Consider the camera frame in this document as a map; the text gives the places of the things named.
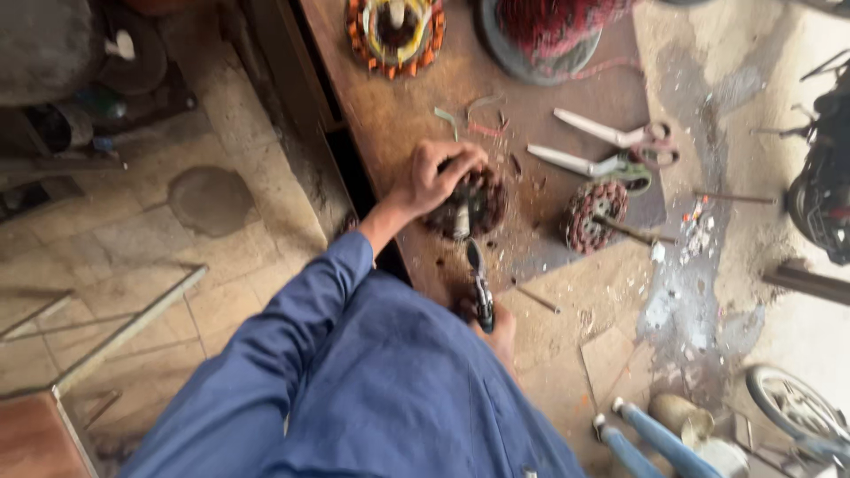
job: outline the person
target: person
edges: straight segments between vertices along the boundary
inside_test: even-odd
[[[372,269],[486,162],[469,143],[419,143],[357,230],[198,367],[121,476],[583,477],[517,386],[503,306],[488,335]]]

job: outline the wooden workbench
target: wooden workbench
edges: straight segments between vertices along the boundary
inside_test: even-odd
[[[453,1],[445,3],[447,32],[436,62],[418,77],[390,82],[370,75],[352,54],[343,24],[346,0],[301,0],[301,4],[378,199],[389,192],[420,138],[452,139],[449,123],[433,114],[435,106],[456,115],[465,126],[466,105],[504,93],[506,105],[483,107],[473,114],[478,123],[495,127],[497,111],[503,110],[510,119],[503,145],[460,128],[462,137],[489,150],[490,162],[502,171],[509,188],[504,223],[479,239],[490,286],[498,293],[512,286],[512,277],[526,282],[581,258],[564,245],[558,226],[564,206],[584,179],[541,162],[525,147],[546,145],[596,161],[609,157],[615,152],[611,145],[560,122],[553,108],[622,130],[643,126],[649,111],[638,72],[615,68],[551,88],[519,83],[485,51],[475,35],[468,3]],[[631,16],[604,30],[589,65],[621,56],[638,56]],[[514,177],[509,152],[522,164],[521,179]],[[630,202],[628,224],[651,227],[666,219],[657,179],[650,191]],[[397,242],[413,286],[429,298],[450,304],[471,283],[465,249],[459,244],[435,236],[418,222],[404,229]]]

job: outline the hand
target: hand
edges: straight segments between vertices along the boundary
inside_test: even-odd
[[[451,160],[441,173],[438,167]],[[480,171],[487,153],[472,143],[424,139],[411,153],[410,166],[395,180],[386,201],[396,204],[411,220],[430,213],[443,203],[470,171]]]
[[[451,163],[445,170],[438,171],[439,165],[449,159]],[[487,153],[481,146],[420,141],[393,189],[357,228],[371,244],[374,257],[413,219],[430,213],[448,199],[463,176],[480,171],[486,163]]]
[[[464,315],[469,319],[469,328],[479,336],[479,339],[484,340],[499,359],[501,364],[507,369],[513,377],[514,382],[517,381],[516,372],[513,370],[513,338],[517,334],[517,319],[513,316],[501,302],[493,302],[493,332],[486,333],[481,329],[476,319],[475,304],[469,299],[461,300],[461,308]]]

